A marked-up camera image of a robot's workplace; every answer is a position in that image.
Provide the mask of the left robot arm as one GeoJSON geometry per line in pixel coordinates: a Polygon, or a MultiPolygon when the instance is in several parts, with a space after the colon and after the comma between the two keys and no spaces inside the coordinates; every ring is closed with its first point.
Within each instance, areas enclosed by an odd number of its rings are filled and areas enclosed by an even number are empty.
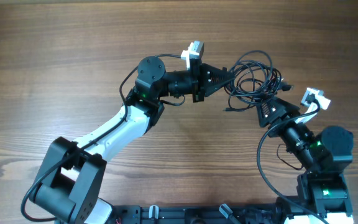
{"type": "Polygon", "coordinates": [[[114,207],[99,197],[107,163],[157,124],[166,96],[191,95],[195,103],[234,78],[226,68],[189,58],[186,69],[167,72],[160,55],[133,69],[134,87],[106,123],[73,141],[59,137],[49,146],[34,183],[21,202],[21,214],[34,223],[109,223],[114,207]]]}

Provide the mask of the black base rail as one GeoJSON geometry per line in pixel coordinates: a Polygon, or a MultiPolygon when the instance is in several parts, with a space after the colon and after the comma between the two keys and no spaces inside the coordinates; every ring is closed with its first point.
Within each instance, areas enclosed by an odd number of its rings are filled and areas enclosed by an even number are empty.
{"type": "Polygon", "coordinates": [[[210,207],[160,207],[152,205],[115,206],[107,223],[112,224],[212,224],[284,223],[283,209],[274,203],[230,207],[226,204],[210,207]]]}

